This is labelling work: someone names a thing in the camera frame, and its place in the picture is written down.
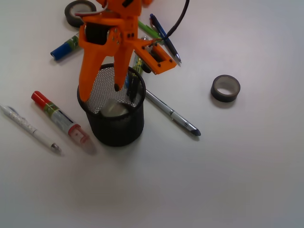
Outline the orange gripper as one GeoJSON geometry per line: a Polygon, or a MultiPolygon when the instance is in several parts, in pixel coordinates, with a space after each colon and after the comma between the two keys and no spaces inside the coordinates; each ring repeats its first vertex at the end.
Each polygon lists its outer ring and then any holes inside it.
{"type": "Polygon", "coordinates": [[[80,12],[79,45],[84,49],[79,95],[86,102],[106,56],[114,56],[114,89],[120,91],[138,39],[138,17],[151,0],[99,0],[103,9],[80,12]]]}

